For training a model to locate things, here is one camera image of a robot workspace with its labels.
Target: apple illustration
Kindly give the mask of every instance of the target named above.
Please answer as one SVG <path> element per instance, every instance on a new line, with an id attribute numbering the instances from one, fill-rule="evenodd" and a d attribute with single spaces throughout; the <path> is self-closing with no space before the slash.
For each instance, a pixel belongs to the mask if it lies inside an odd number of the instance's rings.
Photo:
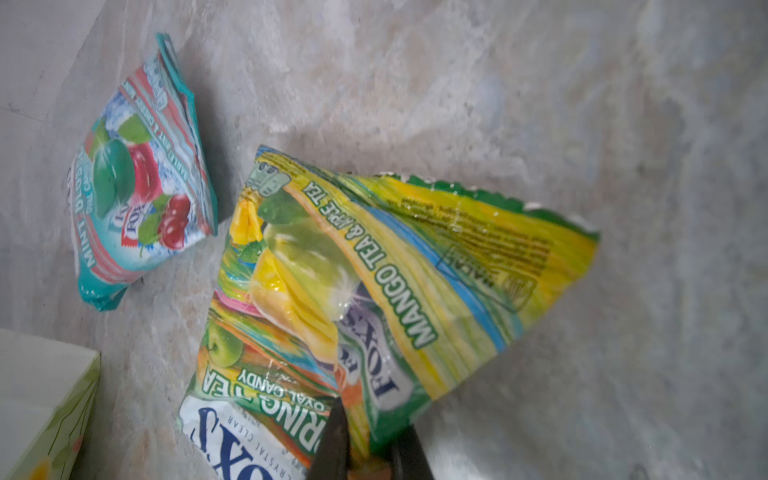
<path id="1" fill-rule="evenodd" d="M 223 369 L 232 366 L 243 354 L 243 340 L 216 323 L 208 325 L 210 361 Z"/>

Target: fox's candy bag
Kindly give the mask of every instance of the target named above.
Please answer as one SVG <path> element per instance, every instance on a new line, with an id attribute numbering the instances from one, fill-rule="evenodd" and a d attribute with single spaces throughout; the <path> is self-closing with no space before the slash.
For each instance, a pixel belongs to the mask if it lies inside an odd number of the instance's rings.
<path id="1" fill-rule="evenodd" d="M 334 397 L 355 468 L 519 338 L 598 234 L 518 200 L 261 147 L 181 428 L 222 478 L 304 478 Z"/>
<path id="2" fill-rule="evenodd" d="M 80 295 L 116 308 L 128 285 L 217 229 L 194 96 L 167 35 L 107 103 L 69 172 Z"/>

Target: mint candy bag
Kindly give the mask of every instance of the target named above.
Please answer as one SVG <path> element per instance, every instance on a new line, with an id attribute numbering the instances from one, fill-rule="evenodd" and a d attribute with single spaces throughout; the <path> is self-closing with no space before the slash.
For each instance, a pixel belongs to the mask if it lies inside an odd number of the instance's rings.
<path id="1" fill-rule="evenodd" d="M 113 310 L 131 283 L 217 232 L 194 96 L 166 34 L 94 122 L 69 171 L 80 296 Z"/>

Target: red cherry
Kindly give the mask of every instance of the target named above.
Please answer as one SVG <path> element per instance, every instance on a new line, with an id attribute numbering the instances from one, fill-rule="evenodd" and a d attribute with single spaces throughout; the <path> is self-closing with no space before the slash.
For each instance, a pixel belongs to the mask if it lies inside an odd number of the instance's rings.
<path id="1" fill-rule="evenodd" d="M 160 245 L 170 250 L 181 250 L 184 248 L 184 229 L 187 228 L 189 220 L 184 218 L 171 217 L 166 215 L 160 221 L 157 233 L 160 235 Z"/>
<path id="2" fill-rule="evenodd" d="M 136 187 L 131 199 L 128 200 L 128 204 L 148 204 L 163 193 L 163 185 L 152 147 L 149 144 L 131 145 L 128 147 L 128 151 L 131 153 L 136 174 Z"/>
<path id="3" fill-rule="evenodd" d="M 190 199 L 187 195 L 174 195 L 165 207 L 165 214 L 174 218 L 187 218 L 190 213 Z"/>

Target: grey marble floor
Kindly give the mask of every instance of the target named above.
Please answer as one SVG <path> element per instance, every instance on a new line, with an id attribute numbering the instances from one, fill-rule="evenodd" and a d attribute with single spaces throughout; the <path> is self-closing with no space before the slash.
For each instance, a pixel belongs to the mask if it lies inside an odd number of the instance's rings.
<path id="1" fill-rule="evenodd" d="M 221 218 L 265 143 L 603 229 L 541 324 L 417 422 L 437 478 L 764 477 L 763 2 L 107 0 L 28 152 L 0 163 L 0 326 L 103 352 L 75 478 L 214 477 L 173 419 L 223 238 L 111 313 L 74 281 L 66 172 L 155 31 L 198 96 Z"/>

